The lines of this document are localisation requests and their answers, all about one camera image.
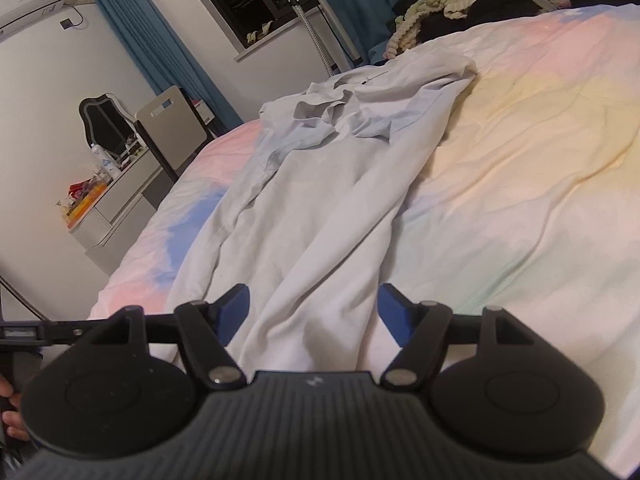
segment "orange box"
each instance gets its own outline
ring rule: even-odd
[[[92,204],[100,198],[100,195],[107,189],[107,185],[104,183],[97,184],[88,194],[85,196],[80,203],[73,209],[73,211],[69,212],[66,216],[66,227],[71,229],[76,222],[80,219],[80,217],[92,206]]]

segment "chair backrest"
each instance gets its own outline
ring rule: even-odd
[[[140,109],[136,130],[174,182],[178,168],[210,138],[197,111],[177,86]]]

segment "pastel tie-dye duvet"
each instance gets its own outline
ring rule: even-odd
[[[390,223],[380,282],[456,312],[503,306],[574,359],[607,401],[591,451],[626,476],[640,457],[640,7],[481,25],[408,54],[442,53],[478,75]],[[178,271],[260,130],[245,124],[203,150],[92,317],[124,304],[165,312],[170,292],[185,296],[184,276],[172,290]],[[216,268],[203,296],[233,277]],[[358,367],[379,372],[398,350],[377,316],[353,333]],[[241,363],[264,364],[243,351]]]

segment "metal screw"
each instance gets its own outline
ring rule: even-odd
[[[385,379],[387,383],[393,386],[409,386],[418,380],[418,376],[406,368],[396,368],[395,370],[389,370],[385,374]]]
[[[242,372],[232,366],[217,366],[209,371],[209,379],[216,384],[235,383],[240,377]]]

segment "human finger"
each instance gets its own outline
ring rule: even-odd
[[[4,412],[2,414],[2,421],[12,428],[16,428],[17,430],[24,430],[22,417],[18,412]]]
[[[11,397],[9,397],[9,403],[14,408],[20,408],[20,398],[21,397],[22,397],[22,394],[19,394],[18,392],[15,392]]]
[[[23,440],[28,442],[30,440],[29,433],[24,430],[18,430],[16,428],[8,428],[6,430],[6,434],[12,438],[17,438],[18,440]]]
[[[0,397],[11,397],[14,387],[7,381],[4,376],[0,375]]]

